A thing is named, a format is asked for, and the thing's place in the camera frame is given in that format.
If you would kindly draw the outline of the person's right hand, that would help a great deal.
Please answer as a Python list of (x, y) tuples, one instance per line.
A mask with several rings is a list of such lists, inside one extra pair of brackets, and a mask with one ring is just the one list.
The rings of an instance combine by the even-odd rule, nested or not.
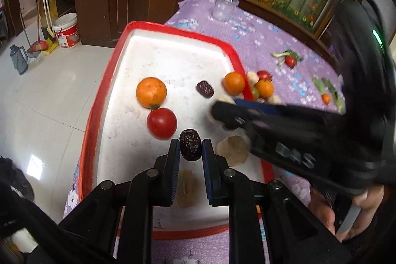
[(352, 203), (361, 207), (360, 214), (352, 227), (345, 232), (337, 233), (334, 223), (335, 214), (325, 198), (312, 186), (310, 187), (311, 201), (309, 210), (321, 221), (321, 223), (334, 235), (339, 242), (351, 239), (369, 227), (374, 214), (384, 198), (384, 185), (376, 185), (369, 188), (365, 193), (352, 198)]

